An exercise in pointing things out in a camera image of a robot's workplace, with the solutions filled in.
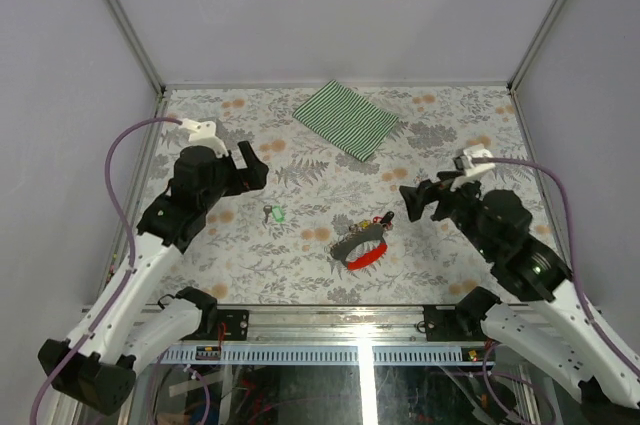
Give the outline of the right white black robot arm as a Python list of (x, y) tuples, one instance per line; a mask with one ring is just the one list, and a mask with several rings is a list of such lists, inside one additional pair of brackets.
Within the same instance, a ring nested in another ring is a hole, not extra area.
[(619, 339), (579, 299), (576, 278), (564, 261), (531, 235), (532, 215), (514, 192), (482, 193), (479, 182), (458, 185), (457, 178), (442, 172), (435, 182), (400, 187), (409, 220), (418, 221), (434, 205), (432, 220), (451, 220), (490, 264), (498, 284), (555, 330), (547, 335), (488, 291), (476, 289), (464, 300), (474, 305), (456, 314), (458, 332), (472, 340), (484, 334), (510, 347), (553, 378), (592, 421), (638, 423), (638, 355), (626, 345), (612, 351), (604, 343), (601, 332), (613, 342)]

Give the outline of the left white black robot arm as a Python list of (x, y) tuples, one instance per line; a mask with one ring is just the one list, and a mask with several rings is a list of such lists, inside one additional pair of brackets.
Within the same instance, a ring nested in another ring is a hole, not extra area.
[(218, 339), (216, 299), (187, 286), (160, 314), (134, 325), (161, 278), (183, 258), (224, 197), (265, 188), (268, 166), (251, 144), (238, 145), (244, 167), (207, 146), (184, 148), (168, 188), (144, 211), (123, 264), (81, 322), (62, 340), (48, 339), (38, 352), (46, 385), (103, 414), (118, 411), (138, 374), (184, 338)]

